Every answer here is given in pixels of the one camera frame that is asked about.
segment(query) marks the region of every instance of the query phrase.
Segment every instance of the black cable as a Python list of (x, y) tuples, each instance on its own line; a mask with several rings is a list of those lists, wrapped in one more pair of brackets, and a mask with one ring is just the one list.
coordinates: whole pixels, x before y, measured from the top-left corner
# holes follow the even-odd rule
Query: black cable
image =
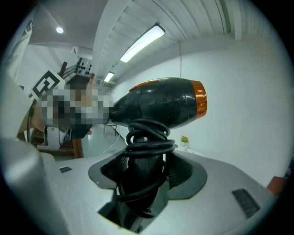
[[(162, 155), (175, 150), (175, 141), (168, 140), (167, 137), (170, 134), (170, 129), (161, 122), (139, 118), (132, 121), (129, 124), (129, 133), (126, 136), (126, 142), (128, 145), (125, 148), (125, 157), (129, 158), (143, 158), (153, 157), (156, 155)], [(132, 137), (147, 137), (150, 141), (141, 143), (132, 143)], [(131, 202), (142, 199), (156, 190), (166, 181), (169, 175), (169, 171), (166, 163), (163, 161), (163, 171), (157, 181), (150, 184), (148, 187), (134, 193), (125, 194), (122, 181), (119, 183), (120, 195), (117, 196), (118, 202)], [(130, 208), (138, 216), (144, 218), (153, 218), (154, 215), (146, 211), (136, 211), (134, 208)]]

